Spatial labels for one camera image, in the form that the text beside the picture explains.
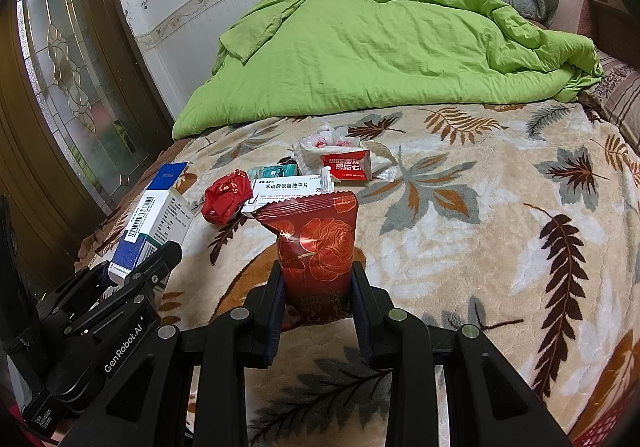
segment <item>red wrapped candy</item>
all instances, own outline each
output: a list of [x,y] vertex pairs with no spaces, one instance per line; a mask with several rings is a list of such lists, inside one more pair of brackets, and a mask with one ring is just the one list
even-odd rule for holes
[[215,225],[229,223],[240,210],[240,207],[252,196],[251,184],[244,171],[236,169],[213,182],[204,191],[202,216]]
[[278,235],[289,317],[285,328],[351,316],[357,214],[358,201],[352,192],[270,203],[255,214]]

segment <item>black mount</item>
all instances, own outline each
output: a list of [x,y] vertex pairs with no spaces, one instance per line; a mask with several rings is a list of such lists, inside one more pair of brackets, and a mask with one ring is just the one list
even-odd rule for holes
[[[360,351],[391,368],[387,447],[436,447],[434,365],[444,366],[452,447],[570,447],[571,442],[492,342],[474,325],[426,326],[369,286],[359,263],[351,305]],[[191,376],[201,366],[194,447],[247,445],[244,368],[265,369],[277,352],[284,285],[275,262],[244,306],[205,327],[166,325],[130,355],[67,434],[61,447],[184,447]]]

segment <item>blue and white box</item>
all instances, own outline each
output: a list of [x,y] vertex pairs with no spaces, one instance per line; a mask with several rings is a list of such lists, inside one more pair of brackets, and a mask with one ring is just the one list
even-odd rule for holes
[[164,164],[142,193],[109,264],[115,283],[123,285],[131,270],[167,241],[182,244],[193,214],[174,185],[186,167],[186,162]]

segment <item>stained glass window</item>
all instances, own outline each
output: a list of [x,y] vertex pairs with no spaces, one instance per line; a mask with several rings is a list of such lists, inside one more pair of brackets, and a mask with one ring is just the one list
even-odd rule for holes
[[60,150],[109,214],[135,185],[148,153],[122,112],[79,0],[17,0],[31,87]]

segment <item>plastic bag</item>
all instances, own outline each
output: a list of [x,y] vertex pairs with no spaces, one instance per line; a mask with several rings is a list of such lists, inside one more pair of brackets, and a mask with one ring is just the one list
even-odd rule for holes
[[283,329],[350,317],[358,201],[335,192],[270,203],[255,219],[278,236],[287,297]]
[[393,182],[398,173],[398,162],[386,146],[371,140],[360,141],[347,137],[348,128],[337,130],[329,124],[322,124],[316,135],[301,138],[293,145],[293,155],[302,174],[318,174],[324,167],[320,158],[323,154],[349,153],[354,149],[370,151],[373,178]]

